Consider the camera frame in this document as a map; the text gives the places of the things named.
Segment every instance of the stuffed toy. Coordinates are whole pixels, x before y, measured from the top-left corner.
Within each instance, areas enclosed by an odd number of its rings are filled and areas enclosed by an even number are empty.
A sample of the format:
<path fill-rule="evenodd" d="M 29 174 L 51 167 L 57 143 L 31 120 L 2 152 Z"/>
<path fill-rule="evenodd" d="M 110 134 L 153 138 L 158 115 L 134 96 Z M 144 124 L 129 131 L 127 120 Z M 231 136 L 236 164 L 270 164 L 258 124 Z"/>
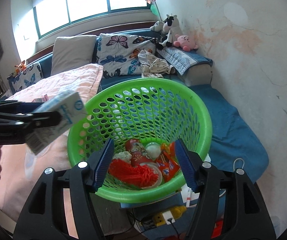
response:
<path fill-rule="evenodd" d="M 16 76 L 21 73 L 22 71 L 24 71 L 27 66 L 26 66 L 26 61 L 23 60 L 18 66 L 14 66 L 15 67 L 15 72 L 17 73 Z"/>
<path fill-rule="evenodd" d="M 166 35 L 167 33 L 165 33 L 163 30 L 164 24 L 165 24 L 165 22 L 157 21 L 153 26 L 150 27 L 150 30 L 157 32 L 157 33 L 161 33 L 163 35 Z"/>
<path fill-rule="evenodd" d="M 178 35 L 176 34 L 177 40 L 173 42 L 176 47 L 181 47 L 184 51 L 191 51 L 192 49 L 198 49 L 198 45 L 195 43 L 194 39 L 190 38 L 188 35 Z"/>
<path fill-rule="evenodd" d="M 166 23 L 163 26 L 163 31 L 165 33 L 168 33 L 168 37 L 164 42 L 159 43 L 159 44 L 161 44 L 162 47 L 166 47 L 166 46 L 171 47 L 173 45 L 173 42 L 177 40 L 176 35 L 179 35 L 179 36 L 182 35 L 182 30 L 179 26 L 179 20 L 176 15 L 169 16 L 167 14 L 167 19 L 166 19 Z"/>

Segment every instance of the screw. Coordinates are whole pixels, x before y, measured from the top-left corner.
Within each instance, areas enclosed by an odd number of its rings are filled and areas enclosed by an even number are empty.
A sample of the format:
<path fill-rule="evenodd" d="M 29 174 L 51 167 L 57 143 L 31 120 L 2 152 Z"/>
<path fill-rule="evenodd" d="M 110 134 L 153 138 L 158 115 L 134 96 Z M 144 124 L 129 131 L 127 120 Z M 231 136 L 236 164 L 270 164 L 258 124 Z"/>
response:
<path fill-rule="evenodd" d="M 81 169 L 87 167 L 87 165 L 88 165 L 87 162 L 80 162 L 80 163 L 78 163 L 78 167 L 81 168 Z"/>
<path fill-rule="evenodd" d="M 50 173 L 52 173 L 53 172 L 53 168 L 47 168 L 47 169 L 45 169 L 45 174 L 50 174 Z"/>
<path fill-rule="evenodd" d="M 239 175 L 244 175 L 245 174 L 245 171 L 243 169 L 237 169 L 237 173 Z"/>
<path fill-rule="evenodd" d="M 208 169 L 208 168 L 211 168 L 211 163 L 209 163 L 209 162 L 204 162 L 204 163 L 202 163 L 202 166 L 203 166 L 204 168 Z"/>

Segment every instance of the white ball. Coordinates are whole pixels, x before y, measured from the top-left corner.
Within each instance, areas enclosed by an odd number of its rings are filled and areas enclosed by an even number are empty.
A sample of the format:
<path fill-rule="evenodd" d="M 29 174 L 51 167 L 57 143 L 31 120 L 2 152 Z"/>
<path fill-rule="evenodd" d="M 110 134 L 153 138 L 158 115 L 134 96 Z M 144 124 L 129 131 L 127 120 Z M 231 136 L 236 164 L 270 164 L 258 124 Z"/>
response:
<path fill-rule="evenodd" d="M 152 159 L 159 157 L 161 153 L 160 145 L 156 142 L 151 142 L 146 145 L 146 151 Z"/>

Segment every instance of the red tassel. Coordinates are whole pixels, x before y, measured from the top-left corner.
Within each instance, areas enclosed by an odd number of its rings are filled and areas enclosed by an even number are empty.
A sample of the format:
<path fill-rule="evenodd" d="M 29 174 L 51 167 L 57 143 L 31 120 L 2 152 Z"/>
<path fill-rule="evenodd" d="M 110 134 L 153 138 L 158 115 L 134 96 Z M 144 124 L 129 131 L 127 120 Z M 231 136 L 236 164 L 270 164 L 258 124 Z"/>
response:
<path fill-rule="evenodd" d="M 158 180 L 158 174 L 154 174 L 149 166 L 132 167 L 131 164 L 120 159 L 112 160 L 109 173 L 120 181 L 137 187 L 150 187 Z"/>

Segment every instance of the orange stuffed toy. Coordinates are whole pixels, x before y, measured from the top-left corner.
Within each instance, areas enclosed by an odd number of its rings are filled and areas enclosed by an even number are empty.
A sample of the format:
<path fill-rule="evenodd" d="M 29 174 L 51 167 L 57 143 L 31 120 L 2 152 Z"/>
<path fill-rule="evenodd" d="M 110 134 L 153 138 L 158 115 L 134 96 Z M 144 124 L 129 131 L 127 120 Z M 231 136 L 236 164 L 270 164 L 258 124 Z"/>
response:
<path fill-rule="evenodd" d="M 18 66 L 14 66 L 16 69 L 15 69 L 15 73 L 16 73 L 16 76 L 21 73 L 22 71 L 24 71 L 27 66 L 26 66 L 26 61 L 23 60 Z"/>

